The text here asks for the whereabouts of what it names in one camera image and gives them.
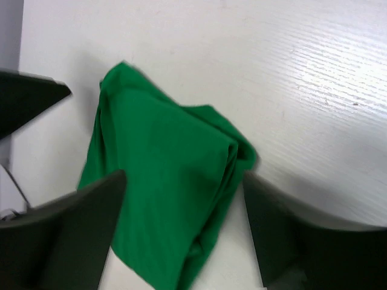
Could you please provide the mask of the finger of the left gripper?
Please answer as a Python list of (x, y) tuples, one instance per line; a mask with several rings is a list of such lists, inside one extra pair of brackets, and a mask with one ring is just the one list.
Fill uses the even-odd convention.
[(1, 71), (1, 139), (70, 95), (66, 84), (51, 78)]

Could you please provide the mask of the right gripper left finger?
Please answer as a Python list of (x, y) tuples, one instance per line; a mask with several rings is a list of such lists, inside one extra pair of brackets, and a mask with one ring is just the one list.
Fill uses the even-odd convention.
[(1, 289), (98, 289), (126, 184), (116, 170), (1, 219)]

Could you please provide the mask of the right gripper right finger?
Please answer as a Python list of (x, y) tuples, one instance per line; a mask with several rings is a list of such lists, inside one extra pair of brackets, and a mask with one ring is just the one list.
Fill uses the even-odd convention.
[(385, 227), (326, 213), (253, 172), (242, 186), (265, 288), (386, 288)]

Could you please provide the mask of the green t-shirt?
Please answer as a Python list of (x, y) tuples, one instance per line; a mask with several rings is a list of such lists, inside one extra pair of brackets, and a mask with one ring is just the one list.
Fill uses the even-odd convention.
[(256, 158), (213, 107), (181, 106), (121, 62), (100, 82), (79, 186), (124, 170), (113, 252), (155, 289), (189, 289)]

